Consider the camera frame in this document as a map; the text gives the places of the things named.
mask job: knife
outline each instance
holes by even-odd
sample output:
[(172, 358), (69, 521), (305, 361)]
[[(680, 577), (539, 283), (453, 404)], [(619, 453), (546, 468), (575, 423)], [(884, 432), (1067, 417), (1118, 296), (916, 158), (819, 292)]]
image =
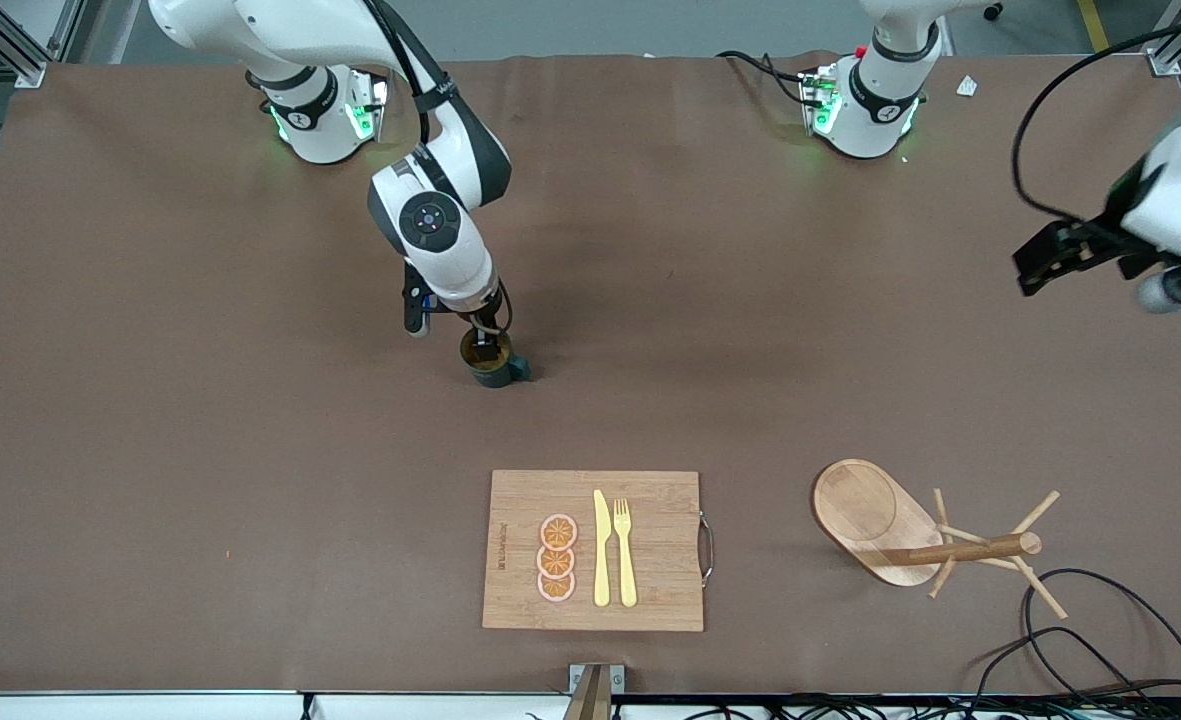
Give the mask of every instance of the knife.
[(612, 537), (612, 515), (608, 515), (608, 502), (603, 491), (594, 491), (594, 603), (607, 607), (612, 602), (608, 589), (608, 538)]

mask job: brown table surface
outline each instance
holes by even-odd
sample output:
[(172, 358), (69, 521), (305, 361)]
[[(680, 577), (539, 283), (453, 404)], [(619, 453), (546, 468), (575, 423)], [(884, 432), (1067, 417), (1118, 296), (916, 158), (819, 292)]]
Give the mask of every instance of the brown table surface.
[[(875, 582), (809, 512), (850, 456), (976, 532), (1059, 489), (1035, 568), (1181, 629), (1181, 315), (1111, 268), (1025, 300), (1009, 260), (1044, 223), (1010, 138), (1069, 61), (941, 60), (864, 163), (723, 60), (454, 65), (516, 168), (476, 212), (539, 374), (504, 391), (456, 320), (403, 334), (365, 197), (406, 111), (311, 166), (239, 68), (51, 68), (0, 140), (0, 689), (531, 690), (580, 661), (648, 692), (973, 689), (1022, 578)], [(1090, 68), (1030, 133), (1030, 186), (1092, 211), (1179, 100), (1137, 58)], [(706, 630), (482, 629), (494, 469), (699, 470)], [(1130, 603), (1053, 591), (1134, 676), (1181, 675)], [(991, 688), (1056, 689), (1026, 655)]]

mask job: toy orange slice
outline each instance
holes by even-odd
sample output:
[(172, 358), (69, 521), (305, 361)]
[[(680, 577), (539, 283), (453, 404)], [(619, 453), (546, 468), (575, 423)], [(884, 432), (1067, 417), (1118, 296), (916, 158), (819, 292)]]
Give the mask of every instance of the toy orange slice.
[(563, 602), (572, 597), (572, 591), (578, 589), (578, 577), (570, 574), (566, 578), (550, 580), (544, 575), (539, 575), (536, 577), (536, 589), (539, 589), (541, 597), (544, 597), (544, 600)]
[(578, 542), (578, 524), (567, 515), (550, 515), (541, 523), (541, 544), (549, 550), (567, 550)]
[(567, 578), (572, 574), (572, 567), (576, 564), (576, 556), (568, 550), (550, 550), (548, 546), (536, 548), (536, 570), (549, 580)]

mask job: fork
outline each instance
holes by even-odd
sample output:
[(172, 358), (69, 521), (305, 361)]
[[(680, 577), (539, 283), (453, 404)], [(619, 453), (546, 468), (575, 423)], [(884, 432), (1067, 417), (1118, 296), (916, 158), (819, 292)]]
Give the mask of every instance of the fork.
[(635, 564), (629, 559), (629, 500), (612, 502), (612, 529), (621, 538), (621, 603), (634, 607), (639, 602), (635, 588)]

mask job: cutting board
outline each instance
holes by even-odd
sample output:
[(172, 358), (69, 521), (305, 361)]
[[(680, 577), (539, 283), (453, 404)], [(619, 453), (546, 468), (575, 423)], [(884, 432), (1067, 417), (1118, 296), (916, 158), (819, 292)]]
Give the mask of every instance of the cutting board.
[[(608, 541), (612, 602), (594, 603), (594, 491), (629, 500), (634, 526), (629, 551), (639, 603), (621, 606), (618, 541)], [(578, 524), (573, 575), (576, 589), (562, 602), (541, 597), (536, 580), (539, 530), (563, 512)], [(697, 473), (646, 471), (494, 470), (488, 519), (484, 627), (541, 630), (704, 629), (702, 567), (698, 559), (700, 493)]]

